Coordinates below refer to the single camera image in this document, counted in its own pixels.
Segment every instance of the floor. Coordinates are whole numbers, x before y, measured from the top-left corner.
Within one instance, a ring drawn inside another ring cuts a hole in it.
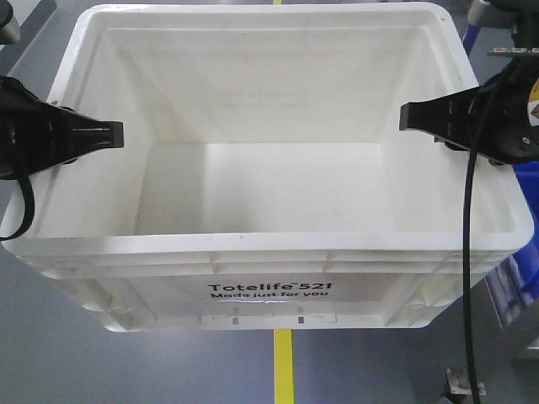
[[[56,13],[12,71],[41,98],[46,98],[77,16],[104,3],[56,1]],[[437,3],[450,10],[462,32],[462,5]],[[493,43],[510,44],[504,32],[481,33],[471,58],[481,82],[504,63],[484,56]],[[0,211],[10,187],[0,184]],[[474,298],[488,298],[484,287],[475,288]],[[491,311],[476,313],[477,335],[483,336],[478,344],[489,344],[486,318],[492,321],[492,316]],[[274,400],[272,332],[108,332],[3,249],[0,324],[1,403]],[[444,368],[464,364],[460,301],[423,329],[297,331],[294,336],[298,403],[435,403]],[[483,404],[539,402],[537,361],[481,368],[479,377],[488,391]]]

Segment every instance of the yellow warning sticker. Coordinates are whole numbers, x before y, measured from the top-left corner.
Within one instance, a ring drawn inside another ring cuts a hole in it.
[[[535,101],[539,101],[539,78],[537,79],[533,87],[531,88],[530,98],[528,99],[528,103],[533,103]]]

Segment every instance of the blue machine part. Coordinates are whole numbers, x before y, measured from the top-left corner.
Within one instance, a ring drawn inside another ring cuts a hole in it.
[[[535,231],[531,241],[514,255],[523,285],[520,291],[539,297],[539,162],[515,165],[516,177],[528,201]]]

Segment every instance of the plastic tote box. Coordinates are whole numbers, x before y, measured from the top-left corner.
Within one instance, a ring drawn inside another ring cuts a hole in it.
[[[113,330],[425,326],[461,294],[467,154],[399,110],[476,84],[428,3],[92,8],[48,100],[125,148],[34,176],[4,245]],[[477,282],[533,232],[510,167],[481,159],[472,218]]]

